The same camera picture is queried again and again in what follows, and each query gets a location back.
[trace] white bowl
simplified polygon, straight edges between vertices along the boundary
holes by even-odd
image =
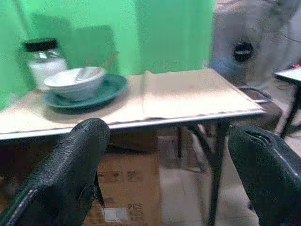
[[[76,80],[81,68],[70,69],[52,75],[44,80],[44,84],[57,95],[70,101],[81,101],[97,96],[97,90],[105,78],[105,70],[98,67],[85,69],[86,79]]]

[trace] white powder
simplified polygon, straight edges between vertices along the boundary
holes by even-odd
[[[48,90],[48,87],[44,84],[44,80],[48,76],[67,70],[67,63],[62,58],[52,58],[43,63],[32,60],[28,63],[28,66],[36,82],[37,89],[42,91]]]

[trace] tiled floor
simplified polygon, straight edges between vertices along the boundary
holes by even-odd
[[[269,93],[285,112],[292,92],[271,88]],[[208,217],[211,172],[209,168],[205,172],[198,169],[193,151],[199,148],[196,140],[188,132],[184,133],[183,140],[182,158],[178,159],[174,137],[160,139],[162,221],[166,226],[204,226],[203,219]],[[301,155],[301,139],[287,137],[286,142]],[[248,202],[229,152],[225,150],[216,225],[258,226],[258,218],[248,209]]]

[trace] table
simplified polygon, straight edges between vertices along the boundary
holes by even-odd
[[[290,84],[296,85],[293,102],[291,104],[289,114],[286,119],[286,123],[280,131],[280,137],[284,138],[288,133],[289,127],[293,122],[293,119],[298,111],[299,106],[301,106],[301,68],[295,68],[295,69],[277,72],[274,73],[273,76],[279,80],[286,81]]]
[[[263,109],[214,70],[128,76],[126,95],[105,107],[62,112],[42,102],[35,91],[0,114],[0,140],[70,132],[80,121],[103,119],[113,133],[187,126],[204,143],[198,124],[216,123],[215,152],[206,152],[213,168],[210,217],[214,225],[225,137],[230,121],[258,117]]]

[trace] beige tablecloth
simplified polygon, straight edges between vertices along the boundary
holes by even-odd
[[[128,89],[103,108],[59,110],[32,91],[0,113],[0,134],[72,128],[96,117],[107,124],[150,118],[258,111],[248,96],[211,69],[128,76]]]

